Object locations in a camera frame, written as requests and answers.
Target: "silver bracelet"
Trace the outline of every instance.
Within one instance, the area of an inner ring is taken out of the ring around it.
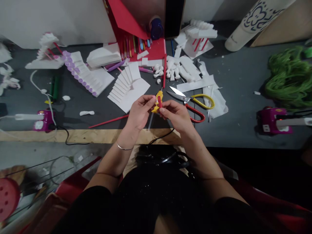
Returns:
[[[131,149],[125,149],[125,148],[122,148],[119,144],[118,144],[118,142],[116,141],[116,144],[117,144],[117,146],[119,147],[119,149],[122,149],[122,150],[131,150],[131,149],[133,149],[133,147],[131,148]]]

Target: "red-handled scissors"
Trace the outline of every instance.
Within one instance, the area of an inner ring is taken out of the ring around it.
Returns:
[[[187,109],[191,110],[193,113],[197,114],[200,116],[201,120],[195,120],[191,117],[191,121],[193,123],[201,123],[201,122],[204,122],[205,121],[205,115],[203,113],[201,113],[200,111],[196,110],[195,108],[191,107],[187,102],[190,101],[190,100],[193,100],[194,102],[196,102],[197,104],[199,104],[200,106],[202,106],[203,108],[209,110],[209,109],[212,109],[215,105],[214,105],[214,100],[206,95],[206,94],[196,94],[196,95],[193,95],[193,96],[190,96],[190,97],[186,97],[181,91],[177,90],[176,88],[173,88],[170,86],[170,88],[175,92],[175,93],[172,93],[172,92],[168,92],[171,96],[181,100],[181,101],[184,101],[184,105],[186,106]],[[205,104],[201,103],[199,100],[197,100],[196,98],[197,97],[205,97],[207,99],[210,100],[211,102],[211,107],[208,107],[206,106]]]

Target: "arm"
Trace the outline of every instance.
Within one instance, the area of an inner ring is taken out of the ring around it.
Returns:
[[[193,160],[192,166],[203,179],[203,186],[211,200],[216,202],[222,197],[233,197],[246,203],[225,180],[220,167],[195,130],[186,107],[173,100],[163,102],[162,106],[163,108],[159,109],[161,117],[170,119],[174,128],[181,134],[185,151]]]
[[[117,141],[105,154],[96,174],[92,177],[85,188],[101,185],[106,187],[111,193],[118,186],[119,176],[126,167],[132,148],[134,147],[140,131],[146,125],[150,111],[155,106],[155,96],[143,95],[135,101],[131,107],[127,124],[121,131]]]

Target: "gray work surface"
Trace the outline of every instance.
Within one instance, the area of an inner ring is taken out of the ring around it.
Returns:
[[[199,56],[204,61],[208,73],[214,75],[215,81],[221,94],[227,101],[229,112],[223,116],[213,119],[208,123],[208,118],[203,123],[195,124],[196,130],[201,135],[206,146],[209,147],[236,147],[236,148],[268,148],[268,149],[299,149],[311,135],[311,128],[297,126],[293,128],[293,134],[264,136],[255,131],[257,126],[256,113],[265,106],[275,106],[272,100],[263,96],[255,95],[265,80],[270,77],[267,62],[270,55],[281,52],[287,48],[302,43],[289,43],[282,45],[271,45],[256,48],[243,47],[241,50],[230,53],[224,47],[225,37],[222,32],[216,39],[211,40],[214,48]],[[62,48],[69,52],[80,51],[86,60],[90,51],[102,45],[79,45]],[[166,41],[167,54],[172,55],[171,43]],[[29,77],[33,70],[25,69],[25,65],[36,57],[36,50],[24,50],[14,48],[13,59],[8,62],[15,70],[12,77],[21,80],[21,89],[7,89],[0,97],[0,103],[7,105],[8,115],[18,113],[31,114],[48,108],[44,103],[46,96],[42,95],[30,82]],[[53,108],[57,110],[56,122],[68,129],[87,129],[89,126],[98,124],[113,118],[125,115],[117,105],[111,102],[107,96],[112,90],[114,81],[99,95],[93,97],[65,66],[58,70],[38,70],[33,81],[40,89],[50,89],[53,75],[60,75],[59,99]],[[111,72],[117,78],[118,70]],[[156,83],[152,74],[141,72],[141,77],[151,87],[146,94],[156,94],[161,85]],[[176,87],[181,80],[170,82],[166,79],[166,88],[163,101],[173,99],[166,93],[169,86]],[[202,89],[189,91],[186,96],[202,93]],[[62,96],[70,96],[70,101],[63,101]],[[189,102],[207,116],[207,111],[193,102]],[[80,111],[94,111],[95,115],[79,116]],[[115,121],[97,127],[96,129],[121,129],[125,126],[126,119]],[[32,130],[33,121],[15,121],[12,119],[0,120],[0,128],[5,131],[29,131]],[[151,128],[172,127],[170,121],[164,121],[158,115],[153,116]]]

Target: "yellow utility knife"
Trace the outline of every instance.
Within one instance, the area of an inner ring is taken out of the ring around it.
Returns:
[[[158,104],[158,96],[160,96],[160,100],[163,101],[163,92],[162,92],[162,88],[158,91],[158,93],[156,94],[156,104]],[[152,110],[152,113],[157,113],[157,110],[159,109],[159,107],[156,105],[154,110]]]

